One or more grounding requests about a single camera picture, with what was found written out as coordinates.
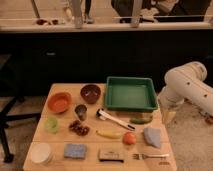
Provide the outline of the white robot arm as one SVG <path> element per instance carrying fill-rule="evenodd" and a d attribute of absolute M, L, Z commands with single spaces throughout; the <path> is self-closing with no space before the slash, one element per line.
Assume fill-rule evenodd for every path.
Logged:
<path fill-rule="evenodd" d="M 206 67 L 197 61 L 168 70 L 164 76 L 165 86 L 158 95 L 162 122 L 168 124 L 174 118 L 175 109 L 190 100 L 201 108 L 207 117 L 213 117 L 213 87 L 204 83 Z"/>

